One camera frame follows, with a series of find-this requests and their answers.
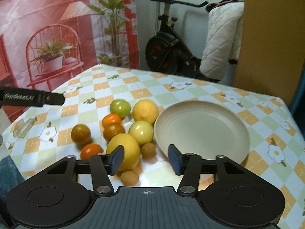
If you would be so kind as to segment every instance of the empty round plate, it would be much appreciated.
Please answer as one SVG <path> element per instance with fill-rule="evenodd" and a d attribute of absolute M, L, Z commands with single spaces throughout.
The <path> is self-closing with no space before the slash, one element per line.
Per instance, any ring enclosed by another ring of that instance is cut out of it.
<path fill-rule="evenodd" d="M 250 150 L 248 129 L 237 115 L 205 101 L 168 107 L 157 118 L 154 135 L 166 156 L 168 146 L 174 144 L 182 153 L 195 153 L 203 159 L 225 155 L 240 164 Z"/>

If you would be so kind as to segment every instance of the silver bolt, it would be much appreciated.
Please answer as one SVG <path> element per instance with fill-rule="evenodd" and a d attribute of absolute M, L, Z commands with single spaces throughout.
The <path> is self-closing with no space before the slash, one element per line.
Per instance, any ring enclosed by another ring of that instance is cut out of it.
<path fill-rule="evenodd" d="M 99 186 L 96 188 L 96 191 L 101 194 L 105 194 L 109 193 L 111 191 L 111 188 L 109 186 Z"/>
<path fill-rule="evenodd" d="M 182 186 L 180 188 L 180 191 L 185 194 L 190 194 L 195 191 L 195 188 L 193 186 L 186 185 L 186 186 Z"/>

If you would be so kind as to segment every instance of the gray ribbed panel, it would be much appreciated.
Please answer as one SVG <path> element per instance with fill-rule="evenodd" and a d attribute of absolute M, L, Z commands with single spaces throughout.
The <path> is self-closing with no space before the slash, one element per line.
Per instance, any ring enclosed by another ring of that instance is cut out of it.
<path fill-rule="evenodd" d="M 91 210 L 62 229 L 228 229 L 208 217 L 194 198 L 171 187 L 122 187 L 112 197 L 98 198 Z"/>

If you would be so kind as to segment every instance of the tablecloth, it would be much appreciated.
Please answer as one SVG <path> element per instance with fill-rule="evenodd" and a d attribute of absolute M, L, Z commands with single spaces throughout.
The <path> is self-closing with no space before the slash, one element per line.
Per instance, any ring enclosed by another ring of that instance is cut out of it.
<path fill-rule="evenodd" d="M 251 149 L 245 167 L 279 188 L 286 199 L 279 227 L 305 228 L 305 141 L 282 99 L 201 80 L 108 65 L 84 71 L 55 92 L 64 92 L 63 106 L 30 108 L 16 120 L 36 118 L 25 138 L 13 137 L 16 122 L 3 133 L 24 178 L 66 155 L 79 158 L 80 149 L 70 136 L 78 123 L 86 124 L 94 142 L 106 150 L 101 122 L 114 99 L 124 99 L 134 106 L 138 100 L 148 98 L 160 112 L 184 100 L 210 101 L 236 113 L 248 128 Z M 126 119 L 124 126 L 128 129 L 131 123 Z M 177 188 L 181 180 L 158 148 L 155 161 L 140 160 L 135 170 L 140 174 L 138 186 Z M 115 189 L 122 185 L 118 177 L 110 179 Z M 90 175 L 81 175 L 80 182 L 92 189 Z M 212 175 L 201 175 L 199 189 L 212 182 Z"/>

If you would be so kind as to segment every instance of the white flower pot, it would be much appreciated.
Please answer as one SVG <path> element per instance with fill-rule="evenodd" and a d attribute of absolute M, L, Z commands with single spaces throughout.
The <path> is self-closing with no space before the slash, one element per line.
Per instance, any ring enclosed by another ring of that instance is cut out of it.
<path fill-rule="evenodd" d="M 63 56 L 45 62 L 45 71 L 55 71 L 63 66 Z"/>

